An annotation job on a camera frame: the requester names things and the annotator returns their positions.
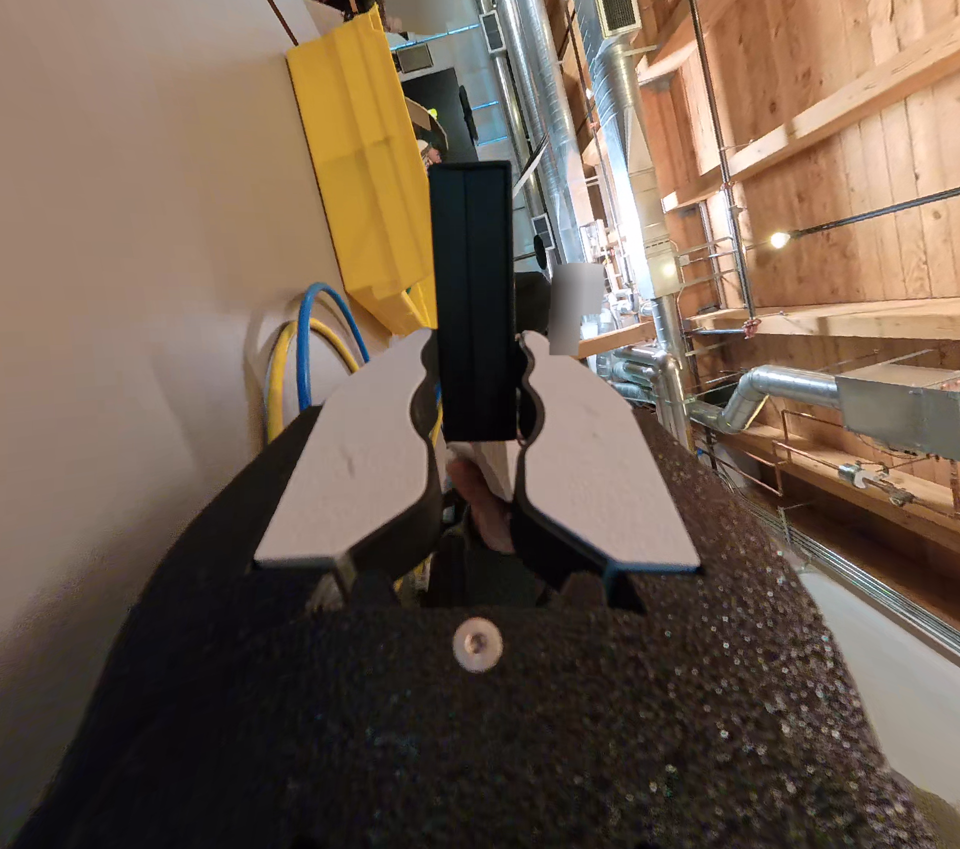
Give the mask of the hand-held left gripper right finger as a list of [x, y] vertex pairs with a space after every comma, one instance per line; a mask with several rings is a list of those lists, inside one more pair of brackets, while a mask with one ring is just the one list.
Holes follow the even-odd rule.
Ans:
[[630, 403], [525, 331], [510, 536], [554, 590], [588, 573], [606, 591], [634, 574], [691, 575], [701, 558]]

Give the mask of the black network switch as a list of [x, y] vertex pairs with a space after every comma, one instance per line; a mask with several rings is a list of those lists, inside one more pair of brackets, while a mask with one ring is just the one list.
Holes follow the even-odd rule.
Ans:
[[449, 442], [506, 442], [518, 425], [512, 167], [428, 171], [438, 380]]

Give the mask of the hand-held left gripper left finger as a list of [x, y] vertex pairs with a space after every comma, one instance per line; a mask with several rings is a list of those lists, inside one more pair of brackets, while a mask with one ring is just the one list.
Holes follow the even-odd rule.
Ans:
[[396, 582], [442, 533], [431, 434], [438, 421], [437, 334], [402, 337], [323, 403], [253, 555], [263, 570], [376, 572]]

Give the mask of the slim silver ventilation duct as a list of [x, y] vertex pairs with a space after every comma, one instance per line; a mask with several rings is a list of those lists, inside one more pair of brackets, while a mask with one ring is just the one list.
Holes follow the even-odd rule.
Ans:
[[547, 142], [536, 174], [558, 255], [565, 263], [586, 263], [582, 227], [594, 220], [593, 208], [545, 0], [496, 5], [524, 119], [534, 141]]

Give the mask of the large silver ventilation duct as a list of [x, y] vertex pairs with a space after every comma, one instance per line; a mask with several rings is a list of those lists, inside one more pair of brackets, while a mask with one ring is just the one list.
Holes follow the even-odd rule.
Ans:
[[626, 237], [637, 292], [651, 304], [657, 342], [654, 368], [662, 393], [659, 414], [662, 424], [677, 441], [692, 449], [684, 388], [686, 342], [678, 309], [681, 280], [643, 123], [637, 66], [630, 56], [633, 34], [602, 39], [595, 0], [573, 3], [599, 118], [601, 149], [606, 154], [616, 220]]

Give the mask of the metal pipe fitting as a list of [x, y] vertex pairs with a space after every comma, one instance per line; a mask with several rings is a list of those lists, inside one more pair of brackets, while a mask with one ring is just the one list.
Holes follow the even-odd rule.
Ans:
[[894, 507], [904, 508], [918, 502], [916, 495], [891, 480], [891, 471], [886, 466], [872, 470], [859, 461], [846, 462], [837, 468], [837, 475], [860, 491], [875, 490], [881, 493]]

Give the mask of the spotlight on black rail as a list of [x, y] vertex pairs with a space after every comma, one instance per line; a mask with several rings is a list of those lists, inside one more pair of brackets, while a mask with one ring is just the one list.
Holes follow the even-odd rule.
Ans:
[[791, 231], [776, 231], [768, 239], [769, 245], [775, 250], [781, 250], [788, 243], [798, 241], [810, 236], [825, 234], [841, 228], [857, 225], [862, 222], [883, 219], [903, 212], [920, 209], [938, 203], [946, 202], [959, 197], [959, 187], [954, 186], [948, 189], [940, 190], [927, 195], [917, 196], [912, 199], [897, 202], [885, 207], [879, 207], [871, 210], [859, 212], [854, 215], [846, 216], [835, 220], [818, 223], [812, 226], [794, 229]]

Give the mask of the black flat panel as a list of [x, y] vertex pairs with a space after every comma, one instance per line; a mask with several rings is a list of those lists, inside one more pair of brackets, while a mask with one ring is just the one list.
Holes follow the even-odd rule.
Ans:
[[439, 146], [444, 162], [478, 162], [478, 132], [470, 99], [462, 89], [453, 67], [432, 71], [404, 84], [408, 99], [428, 111], [435, 111], [434, 120], [442, 130], [445, 142]]

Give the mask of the yellow plastic bin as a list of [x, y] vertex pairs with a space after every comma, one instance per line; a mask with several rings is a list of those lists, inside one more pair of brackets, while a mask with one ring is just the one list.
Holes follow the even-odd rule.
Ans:
[[346, 293], [394, 336], [436, 329], [427, 172], [378, 10], [287, 67]]

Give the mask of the person's right hand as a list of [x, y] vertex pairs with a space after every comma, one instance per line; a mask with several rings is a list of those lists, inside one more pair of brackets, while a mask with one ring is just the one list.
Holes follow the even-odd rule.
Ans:
[[510, 504], [493, 491], [481, 468], [474, 461], [454, 457], [446, 471], [452, 487], [464, 500], [475, 534], [483, 545], [498, 555], [515, 555]]

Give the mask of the silver elbow duct with box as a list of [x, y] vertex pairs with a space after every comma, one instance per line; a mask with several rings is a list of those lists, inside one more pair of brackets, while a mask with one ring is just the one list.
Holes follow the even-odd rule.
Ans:
[[959, 459], [958, 371], [887, 361], [840, 375], [776, 365], [751, 368], [725, 405], [703, 406], [718, 433], [746, 430], [771, 398], [840, 414], [843, 428], [895, 452]]

